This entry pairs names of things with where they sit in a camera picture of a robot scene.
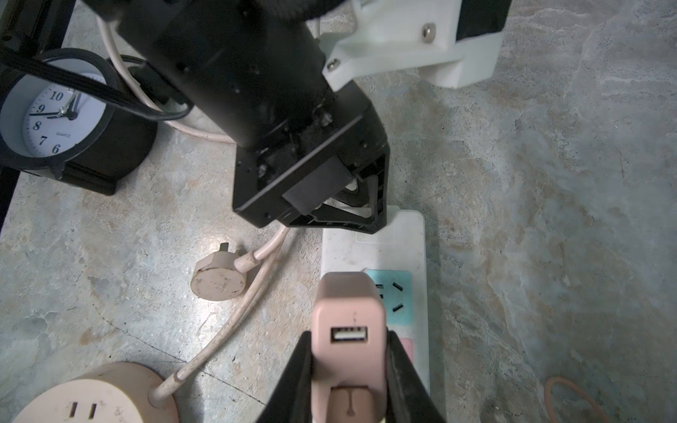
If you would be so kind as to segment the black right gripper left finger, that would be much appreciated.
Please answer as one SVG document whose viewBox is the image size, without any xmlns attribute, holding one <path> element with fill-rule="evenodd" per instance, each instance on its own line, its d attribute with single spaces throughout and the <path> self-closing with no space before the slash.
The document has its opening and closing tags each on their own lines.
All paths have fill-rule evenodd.
<svg viewBox="0 0 677 423">
<path fill-rule="evenodd" d="M 309 423 L 312 380 L 311 332 L 301 334 L 280 380 L 257 423 Z"/>
</svg>

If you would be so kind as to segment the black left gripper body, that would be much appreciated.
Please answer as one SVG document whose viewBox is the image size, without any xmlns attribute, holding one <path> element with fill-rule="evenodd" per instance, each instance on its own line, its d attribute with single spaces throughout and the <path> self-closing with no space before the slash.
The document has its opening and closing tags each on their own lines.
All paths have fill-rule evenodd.
<svg viewBox="0 0 677 423">
<path fill-rule="evenodd" d="M 295 220 L 322 204 L 370 216 L 357 177 L 378 158 L 390 158 L 384 126 L 364 94 L 340 94 L 303 131 L 278 130 L 280 140 L 236 149 L 233 211 L 255 227 Z"/>
</svg>

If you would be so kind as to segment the white multicolour power strip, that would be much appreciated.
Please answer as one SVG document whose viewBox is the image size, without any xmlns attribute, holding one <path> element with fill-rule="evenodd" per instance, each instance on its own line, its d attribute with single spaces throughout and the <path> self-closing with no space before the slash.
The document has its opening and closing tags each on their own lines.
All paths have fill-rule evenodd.
<svg viewBox="0 0 677 423">
<path fill-rule="evenodd" d="M 419 379 L 430 390 L 425 220 L 421 213 L 387 208 L 375 234 L 323 231 L 321 273 L 363 271 L 374 281 L 386 325 L 400 338 Z"/>
</svg>

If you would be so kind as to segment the pink usb charger plug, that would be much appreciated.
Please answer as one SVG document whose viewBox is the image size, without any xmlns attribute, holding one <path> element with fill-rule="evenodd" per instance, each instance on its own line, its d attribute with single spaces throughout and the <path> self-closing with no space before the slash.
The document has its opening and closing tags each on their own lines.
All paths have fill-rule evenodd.
<svg viewBox="0 0 677 423">
<path fill-rule="evenodd" d="M 315 422 L 379 422 L 386 414 L 386 318 L 364 272 L 328 272 L 311 319 Z"/>
</svg>

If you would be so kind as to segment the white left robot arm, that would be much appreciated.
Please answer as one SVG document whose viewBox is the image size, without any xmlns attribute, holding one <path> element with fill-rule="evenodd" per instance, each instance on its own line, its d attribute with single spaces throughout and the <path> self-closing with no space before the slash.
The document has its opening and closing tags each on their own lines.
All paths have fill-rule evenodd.
<svg viewBox="0 0 677 423">
<path fill-rule="evenodd" d="M 236 142 L 233 209 L 256 227 L 386 225 L 390 148 L 368 96 L 327 83 L 302 19 L 261 1 L 93 1 L 149 65 Z"/>
</svg>

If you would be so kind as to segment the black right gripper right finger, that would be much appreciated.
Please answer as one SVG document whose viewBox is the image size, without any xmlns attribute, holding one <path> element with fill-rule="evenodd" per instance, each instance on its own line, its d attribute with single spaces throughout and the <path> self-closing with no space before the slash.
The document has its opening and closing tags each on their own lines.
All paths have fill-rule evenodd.
<svg viewBox="0 0 677 423">
<path fill-rule="evenodd" d="M 387 331 L 386 422 L 444 423 L 395 331 Z"/>
</svg>

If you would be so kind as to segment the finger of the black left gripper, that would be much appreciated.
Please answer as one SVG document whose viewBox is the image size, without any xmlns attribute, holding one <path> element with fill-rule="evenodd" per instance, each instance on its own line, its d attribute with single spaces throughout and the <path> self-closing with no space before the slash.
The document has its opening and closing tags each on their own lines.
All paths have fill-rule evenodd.
<svg viewBox="0 0 677 423">
<path fill-rule="evenodd" d="M 295 226 L 345 229 L 363 234 L 377 233 L 387 223 L 388 165 L 388 158 L 378 158 L 358 174 L 358 193 L 355 196 L 359 194 L 367 196 L 370 216 L 363 217 L 347 209 L 322 204 L 310 215 L 298 217 Z"/>
</svg>

